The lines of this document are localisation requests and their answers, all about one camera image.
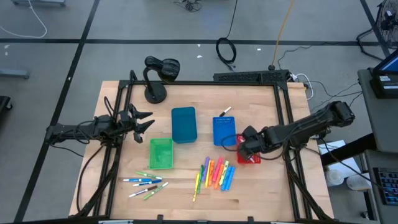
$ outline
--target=marker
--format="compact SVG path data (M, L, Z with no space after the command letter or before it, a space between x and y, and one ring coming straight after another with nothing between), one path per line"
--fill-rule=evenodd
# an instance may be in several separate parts
M218 186L220 186L220 179L221 179L221 175L223 174L223 170L224 170L224 165L222 164L220 167L220 170L218 171L217 179L214 184L214 189L216 189L216 190L218 189Z
M136 196L136 195L140 195L140 194L142 194L142 193L148 192L148 191L150 191L150 190L154 190L154 189L156 189L156 188L157 188L157 186L152 186L152 187L149 187L148 189L141 190L141 191L138 191L137 193L131 194L129 197L134 197L134 196Z
M207 173L206 173L206 181L205 181L205 187L207 188L209 185L209 174L210 174L210 164L212 160L209 162L208 167L207 167Z
M224 112L222 112L220 114L220 116L224 116L229 110L231 109L231 107L227 108L226 110L224 110Z
M201 175L201 181L204 182L206 180L206 174L207 174L207 167L209 165L209 157L206 157L206 161L205 161L205 170L203 171L202 175Z
M133 184L133 187L138 187L138 186L142 186L142 185L148 185L148 184L156 184L161 182L162 180L153 180L153 181L149 181L149 182L144 182L144 183L139 183L139 184Z
M133 179L123 179L124 182L148 182L152 181L152 179L138 179L138 178L133 178Z
M151 174L146 174L146 173L143 173L143 172L136 171L136 174L143 175L143 176L146 176L146 177L152 177L152 178L155 178L155 179L158 179L158 180L162 180L161 177L158 177L158 176L155 176L155 175L151 175Z
M234 173L235 173L235 167L232 167L231 173L229 174L229 178L228 178L228 184L226 185L225 190L229 190L229 187L231 186L231 183L232 183L232 178L234 177Z
M209 183L208 186L210 187L213 183L213 175L214 175L214 161L210 161L210 171L209 171Z
M192 202L194 202L194 201L197 199L198 184L200 184L200 183L199 183L199 174L197 174L197 180L196 180L196 182L195 182L195 193L193 193Z
M168 182L164 183L162 186L156 188L153 192L145 195L144 200L147 200L148 198L150 198L152 195L156 194L158 191L162 190L164 187L166 187L166 185L169 184Z
M217 167L216 167L216 170L215 170L214 175L213 175L213 182L214 183L217 180L217 175L218 175L218 172L220 171L220 167L221 167L222 163L223 163L223 158L221 158L221 157L218 158Z
M228 178L231 175L231 170L232 170L232 167L228 167L228 170L226 171L226 174L225 174L225 179L223 181L223 185L221 186L222 191L225 191L225 189L226 189L226 186L228 184Z
M200 186L201 186L201 177L203 175L203 170L205 170L204 165L200 165L200 176L199 176L199 184L198 184L198 194L200 194Z
M223 185L223 181L224 181L224 178L225 178L226 170L228 169L228 164L229 164L229 162L228 162L228 161L225 161L223 173L222 173L221 179L220 179L220 186Z

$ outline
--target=green basket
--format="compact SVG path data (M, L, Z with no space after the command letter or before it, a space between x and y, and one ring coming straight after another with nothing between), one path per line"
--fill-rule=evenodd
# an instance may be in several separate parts
M171 138L150 140L149 169L173 168L173 141Z

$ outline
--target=gray floor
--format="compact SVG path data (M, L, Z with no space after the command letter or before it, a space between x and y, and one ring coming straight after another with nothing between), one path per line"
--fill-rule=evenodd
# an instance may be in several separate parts
M93 0L67 0L64 8L35 7L49 29L46 38L78 39L83 32ZM368 0L374 16L379 1ZM217 39L228 32L233 13L232 0L202 1L203 8L189 13L171 0L101 0L88 38L91 39ZM288 0L239 1L230 39L276 40L289 6ZM40 35L42 28L29 8L0 2L0 25L19 34ZM355 40L370 28L359 1L296 1L286 24L283 40ZM0 30L0 38L12 36ZM374 34L365 38L376 41ZM0 223L11 222L16 214L34 162L39 153L55 105L68 73L77 44L0 44L0 67L26 69L30 79L0 78L0 95L9 95L14 109L0 129ZM297 46L282 45L283 51ZM266 70L272 60L273 45L237 45L236 71ZM366 47L382 57L380 47ZM73 124L91 119L103 80L127 78L134 69L142 78L144 59L176 58L182 67L179 80L212 80L213 74L229 72L217 57L214 45L118 45L86 44L78 63L59 122ZM331 94L357 82L356 71L378 62L363 55L358 47L321 46L289 53L282 68L305 73L323 82ZM314 84L310 108L328 97ZM347 93L359 91L352 87ZM350 102L354 96L339 100ZM328 140L353 141L371 132L362 97L352 106L355 122L333 129ZM83 153L84 146L67 142ZM69 152L50 149L40 174L25 220L66 217L81 159ZM347 222L367 222L359 216L366 210L363 195L346 187L330 188L336 218Z

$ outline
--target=teal container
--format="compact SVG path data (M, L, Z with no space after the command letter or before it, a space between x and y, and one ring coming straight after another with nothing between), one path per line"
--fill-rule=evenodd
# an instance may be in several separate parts
M172 109L172 137L175 143L191 143L198 138L194 107Z
M171 138L150 140L149 169L173 168L173 141Z

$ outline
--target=red plastic basket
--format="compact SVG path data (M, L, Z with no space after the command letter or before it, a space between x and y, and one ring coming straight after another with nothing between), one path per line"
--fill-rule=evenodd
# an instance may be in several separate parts
M237 135L236 136L236 148L239 148L239 145L244 142L244 138L241 135ZM248 161L244 160L241 155L239 155L238 152L236 152L236 157L238 160L238 164L260 164L261 163L261 158L259 157L260 154L256 153L255 155L253 155Z

